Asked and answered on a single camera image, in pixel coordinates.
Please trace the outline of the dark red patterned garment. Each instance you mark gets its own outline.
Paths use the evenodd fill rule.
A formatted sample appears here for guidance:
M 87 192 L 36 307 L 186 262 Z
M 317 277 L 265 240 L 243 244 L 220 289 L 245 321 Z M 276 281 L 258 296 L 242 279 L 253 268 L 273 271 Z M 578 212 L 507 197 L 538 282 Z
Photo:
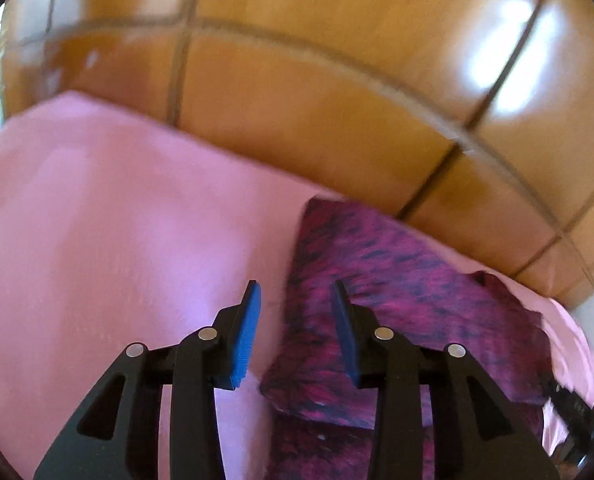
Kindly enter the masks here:
M 495 275 L 457 271 L 393 219 L 315 198 L 303 212 L 287 280 L 282 347 L 260 384 L 276 412 L 269 478 L 367 473 L 376 398 L 344 371 L 332 318 L 335 281 L 415 344 L 463 344 L 540 434 L 538 375 L 551 366 L 540 315 Z

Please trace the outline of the pink quilted bedspread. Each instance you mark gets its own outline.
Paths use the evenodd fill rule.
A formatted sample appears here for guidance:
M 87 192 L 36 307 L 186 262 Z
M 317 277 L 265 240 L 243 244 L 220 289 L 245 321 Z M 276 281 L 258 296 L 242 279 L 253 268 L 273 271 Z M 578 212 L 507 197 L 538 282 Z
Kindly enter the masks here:
M 360 479 L 370 432 L 274 417 L 262 376 L 286 356 L 290 278 L 408 308 L 423 344 L 468 333 L 456 310 L 425 320 L 437 269 L 454 285 L 532 311 L 556 378 L 594 400 L 594 352 L 556 301 L 371 207 L 66 93 L 0 130 L 0 450 L 31 478 L 66 420 L 132 341 L 173 344 L 262 288 L 242 387 L 217 397 L 232 479 Z M 428 327 L 433 336 L 425 336 Z

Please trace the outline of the wooden panelled headboard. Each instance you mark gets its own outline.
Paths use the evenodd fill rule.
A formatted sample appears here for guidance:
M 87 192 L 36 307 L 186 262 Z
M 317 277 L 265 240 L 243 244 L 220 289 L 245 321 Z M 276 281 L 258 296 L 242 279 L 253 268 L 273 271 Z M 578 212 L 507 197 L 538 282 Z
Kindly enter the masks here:
M 0 59 L 594 292 L 594 0 L 6 0 Z

